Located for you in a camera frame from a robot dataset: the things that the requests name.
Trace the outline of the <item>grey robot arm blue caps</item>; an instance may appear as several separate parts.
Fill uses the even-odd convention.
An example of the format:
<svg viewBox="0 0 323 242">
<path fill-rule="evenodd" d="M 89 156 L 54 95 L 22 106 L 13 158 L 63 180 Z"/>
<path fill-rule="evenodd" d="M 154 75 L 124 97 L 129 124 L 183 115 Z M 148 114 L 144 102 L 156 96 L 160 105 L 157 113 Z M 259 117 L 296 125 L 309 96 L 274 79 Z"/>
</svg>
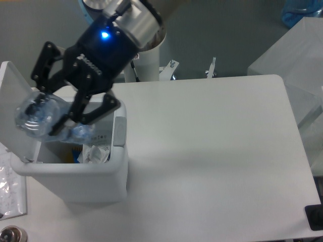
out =
<svg viewBox="0 0 323 242">
<path fill-rule="evenodd" d="M 31 74 L 37 89 L 54 93 L 68 84 L 77 89 L 49 135 L 59 134 L 69 120 L 91 125 L 118 109 L 119 100 L 109 94 L 114 79 L 162 24 L 148 1 L 109 1 L 73 46 L 60 51 L 46 42 Z"/>
</svg>

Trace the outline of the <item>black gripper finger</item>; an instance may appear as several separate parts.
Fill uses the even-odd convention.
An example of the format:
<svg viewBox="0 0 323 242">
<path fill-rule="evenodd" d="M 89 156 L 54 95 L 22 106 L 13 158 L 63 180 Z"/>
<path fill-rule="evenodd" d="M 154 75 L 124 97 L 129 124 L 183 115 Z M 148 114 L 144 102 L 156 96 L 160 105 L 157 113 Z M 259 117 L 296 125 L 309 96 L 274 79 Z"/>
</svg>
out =
<svg viewBox="0 0 323 242">
<path fill-rule="evenodd" d="M 57 71 L 50 76 L 54 64 L 62 59 L 61 50 L 53 42 L 45 42 L 31 73 L 31 79 L 36 83 L 37 92 L 30 96 L 31 100 L 25 113 L 38 113 L 50 108 L 56 108 L 61 112 L 66 110 L 66 102 L 54 95 L 58 89 L 65 85 L 63 71 Z"/>
<path fill-rule="evenodd" d="M 98 108 L 85 112 L 91 97 L 84 92 L 77 92 L 74 102 L 68 108 L 68 111 L 52 126 L 49 135 L 58 135 L 67 126 L 69 120 L 76 124 L 92 125 L 121 107 L 120 101 L 115 96 L 105 93 Z"/>
</svg>

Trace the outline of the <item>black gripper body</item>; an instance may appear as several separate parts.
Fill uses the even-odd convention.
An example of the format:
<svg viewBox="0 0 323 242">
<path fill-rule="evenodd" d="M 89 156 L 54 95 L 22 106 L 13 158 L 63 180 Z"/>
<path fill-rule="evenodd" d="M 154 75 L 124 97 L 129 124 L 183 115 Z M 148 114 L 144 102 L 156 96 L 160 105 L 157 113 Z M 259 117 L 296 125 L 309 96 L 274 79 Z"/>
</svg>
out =
<svg viewBox="0 0 323 242">
<path fill-rule="evenodd" d="M 65 50 L 64 79 L 78 89 L 91 75 L 88 93 L 107 92 L 137 52 L 138 47 L 125 32 L 100 15 L 76 44 Z"/>
</svg>

